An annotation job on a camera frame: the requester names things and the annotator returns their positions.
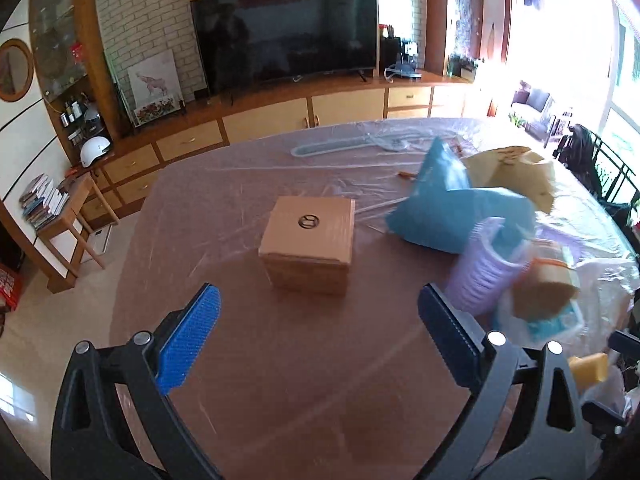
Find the grey foam edge guard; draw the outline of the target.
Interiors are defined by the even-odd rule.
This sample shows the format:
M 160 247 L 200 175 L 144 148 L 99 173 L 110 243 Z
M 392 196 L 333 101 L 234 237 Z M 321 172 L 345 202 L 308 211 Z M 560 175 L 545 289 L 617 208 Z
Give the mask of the grey foam edge guard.
M 360 148 L 367 148 L 368 146 L 377 146 L 389 152 L 401 152 L 408 148 L 408 142 L 402 139 L 384 138 L 384 136 L 360 136 L 359 138 L 331 140 L 296 146 L 296 148 L 292 149 L 291 155 L 298 158 L 306 158 L 349 150 L 359 150 Z

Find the black coffee machine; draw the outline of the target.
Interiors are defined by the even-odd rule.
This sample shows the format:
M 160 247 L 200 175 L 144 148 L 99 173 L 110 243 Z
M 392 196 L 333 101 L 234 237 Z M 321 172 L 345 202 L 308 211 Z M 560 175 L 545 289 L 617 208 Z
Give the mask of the black coffee machine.
M 380 72 L 387 80 L 396 78 L 420 80 L 418 67 L 418 44 L 402 39 L 395 34 L 392 25 L 378 26 L 380 35 Z

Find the black metal chair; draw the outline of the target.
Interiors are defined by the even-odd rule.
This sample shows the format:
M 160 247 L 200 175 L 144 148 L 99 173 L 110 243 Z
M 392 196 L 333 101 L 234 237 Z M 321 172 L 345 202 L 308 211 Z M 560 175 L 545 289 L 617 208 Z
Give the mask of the black metal chair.
M 621 228 L 639 229 L 639 180 L 631 166 L 583 125 L 571 124 L 553 156 Z

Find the orange cream jar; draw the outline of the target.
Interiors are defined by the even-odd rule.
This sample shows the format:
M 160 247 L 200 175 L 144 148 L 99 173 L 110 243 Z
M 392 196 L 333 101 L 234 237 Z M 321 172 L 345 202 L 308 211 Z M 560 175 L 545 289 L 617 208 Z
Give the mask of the orange cream jar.
M 527 322 L 557 316 L 580 292 L 577 272 L 564 260 L 533 258 L 511 287 L 512 312 Z

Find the stack of books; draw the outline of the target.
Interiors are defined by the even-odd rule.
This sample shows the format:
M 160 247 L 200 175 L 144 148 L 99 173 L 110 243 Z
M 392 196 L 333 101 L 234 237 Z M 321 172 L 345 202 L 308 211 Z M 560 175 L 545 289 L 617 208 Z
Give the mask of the stack of books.
M 48 174 L 40 174 L 29 182 L 18 199 L 22 218 L 38 231 L 62 212 L 69 197 L 63 183 L 56 183 Z

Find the black curved television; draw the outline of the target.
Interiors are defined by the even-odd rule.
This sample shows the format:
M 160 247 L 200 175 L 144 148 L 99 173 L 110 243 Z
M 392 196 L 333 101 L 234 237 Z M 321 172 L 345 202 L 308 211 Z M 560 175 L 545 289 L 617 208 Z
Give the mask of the black curved television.
M 376 0 L 194 0 L 191 11 L 213 96 L 375 68 Z

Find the small wooden side table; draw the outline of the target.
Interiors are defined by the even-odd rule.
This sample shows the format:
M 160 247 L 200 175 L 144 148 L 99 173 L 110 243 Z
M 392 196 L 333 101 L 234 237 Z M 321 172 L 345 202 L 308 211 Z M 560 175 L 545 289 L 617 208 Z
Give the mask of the small wooden side table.
M 38 242 L 47 248 L 65 270 L 60 278 L 50 278 L 48 287 L 51 292 L 64 292 L 75 286 L 83 254 L 88 254 L 101 269 L 105 269 L 101 255 L 89 244 L 89 237 L 94 229 L 82 213 L 85 202 L 89 198 L 96 198 L 111 218 L 112 224 L 119 224 L 118 215 L 88 172 L 68 182 L 64 191 L 66 201 L 61 211 L 37 230 Z

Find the long wooden tv cabinet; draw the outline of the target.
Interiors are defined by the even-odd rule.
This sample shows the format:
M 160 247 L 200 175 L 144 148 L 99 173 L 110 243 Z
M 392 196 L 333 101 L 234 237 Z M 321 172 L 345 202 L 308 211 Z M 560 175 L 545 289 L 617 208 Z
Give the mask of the long wooden tv cabinet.
M 460 78 L 424 73 L 418 80 L 322 76 L 285 82 L 223 101 L 191 103 L 116 142 L 90 174 L 98 188 L 81 213 L 90 226 L 138 211 L 158 172 L 178 160 L 276 134 L 386 118 L 486 115 L 480 89 Z

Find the round wooden wall frame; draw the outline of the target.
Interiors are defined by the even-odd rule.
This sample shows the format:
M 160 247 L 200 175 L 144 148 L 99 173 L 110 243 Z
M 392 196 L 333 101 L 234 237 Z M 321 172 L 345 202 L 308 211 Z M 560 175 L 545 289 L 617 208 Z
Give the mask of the round wooden wall frame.
M 24 98 L 32 85 L 34 58 L 21 39 L 9 39 L 0 50 L 0 99 L 16 102 Z

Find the elephant picture frame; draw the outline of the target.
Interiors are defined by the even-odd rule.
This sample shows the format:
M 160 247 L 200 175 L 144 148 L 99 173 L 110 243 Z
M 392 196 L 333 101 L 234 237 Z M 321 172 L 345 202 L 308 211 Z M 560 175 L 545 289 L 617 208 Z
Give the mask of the elephant picture frame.
M 137 108 L 164 96 L 183 99 L 174 52 L 170 49 L 130 66 L 127 74 Z

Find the flower picture frame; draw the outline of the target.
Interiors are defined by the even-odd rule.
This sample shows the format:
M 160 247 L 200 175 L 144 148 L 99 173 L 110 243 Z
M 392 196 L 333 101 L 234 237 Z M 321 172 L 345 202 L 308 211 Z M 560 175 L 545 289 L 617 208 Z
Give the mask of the flower picture frame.
M 174 96 L 161 96 L 160 98 L 140 106 L 134 110 L 136 125 L 141 127 L 148 122 L 160 119 L 166 115 L 180 110 L 180 101 Z

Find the brown cardboard box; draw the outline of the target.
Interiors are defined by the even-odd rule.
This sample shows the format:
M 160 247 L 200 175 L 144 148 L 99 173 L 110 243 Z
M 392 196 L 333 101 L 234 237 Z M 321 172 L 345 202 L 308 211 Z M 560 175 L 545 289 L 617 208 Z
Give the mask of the brown cardboard box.
M 354 247 L 355 202 L 345 197 L 281 196 L 258 256 L 272 286 L 343 296 Z

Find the white helmet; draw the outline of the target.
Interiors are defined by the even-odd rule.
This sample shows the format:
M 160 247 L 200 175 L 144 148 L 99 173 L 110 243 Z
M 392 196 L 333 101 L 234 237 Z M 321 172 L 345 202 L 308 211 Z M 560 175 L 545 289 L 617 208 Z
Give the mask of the white helmet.
M 80 149 L 80 163 L 84 168 L 90 167 L 111 149 L 111 141 L 105 136 L 93 136 Z

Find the yellow paper bag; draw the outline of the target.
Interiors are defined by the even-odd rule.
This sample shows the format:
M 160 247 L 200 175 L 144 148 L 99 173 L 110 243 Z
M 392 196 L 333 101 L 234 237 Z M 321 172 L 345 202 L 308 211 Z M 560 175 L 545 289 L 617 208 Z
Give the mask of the yellow paper bag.
M 495 148 L 462 159 L 474 188 L 506 188 L 550 214 L 554 203 L 553 160 L 527 146 Z

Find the blue paper bag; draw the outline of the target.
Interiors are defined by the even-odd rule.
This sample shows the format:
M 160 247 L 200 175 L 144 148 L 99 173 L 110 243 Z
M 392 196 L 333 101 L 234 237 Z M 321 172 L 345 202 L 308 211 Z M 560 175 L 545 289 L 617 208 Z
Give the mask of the blue paper bag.
M 435 139 L 408 197 L 386 217 L 390 232 L 409 243 L 459 255 L 478 222 L 500 218 L 494 248 L 509 257 L 535 234 L 534 204 L 506 188 L 474 188 L 461 159 Z

